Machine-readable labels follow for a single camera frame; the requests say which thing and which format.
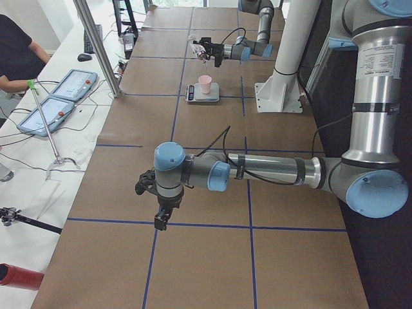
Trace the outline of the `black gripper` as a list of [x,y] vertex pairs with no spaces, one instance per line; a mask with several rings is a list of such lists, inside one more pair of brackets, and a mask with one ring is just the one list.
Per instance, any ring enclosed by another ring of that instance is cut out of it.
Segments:
[[154,227],[157,230],[167,230],[167,218],[170,218],[173,209],[179,209],[182,202],[183,193],[173,196],[164,197],[159,195],[157,197],[159,203],[158,214],[154,217]]
[[200,39],[200,44],[203,47],[211,47],[211,55],[214,57],[214,67],[219,68],[224,55],[224,45],[212,43],[210,37],[202,37]]

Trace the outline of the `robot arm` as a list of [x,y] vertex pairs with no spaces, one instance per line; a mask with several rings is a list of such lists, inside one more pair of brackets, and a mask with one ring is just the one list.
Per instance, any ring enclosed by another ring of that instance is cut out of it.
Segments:
[[348,150],[339,157],[278,158],[232,154],[210,147],[187,154],[174,142],[154,150],[149,190],[165,230],[184,187],[223,192],[230,178],[276,185],[307,185],[334,194],[368,218],[385,218],[407,202],[409,189],[393,152],[402,63],[411,38],[410,1],[334,1],[329,46],[358,52]]
[[272,20],[275,15],[275,8],[271,1],[239,1],[238,10],[240,12],[254,14],[259,17],[257,29],[257,39],[251,41],[246,38],[246,30],[243,35],[236,38],[234,44],[213,43],[210,37],[202,37],[199,40],[189,39],[189,44],[193,54],[203,61],[214,60],[214,66],[219,68],[225,59],[237,61],[249,61],[252,55],[269,58],[272,54],[273,46],[270,44],[270,32]]

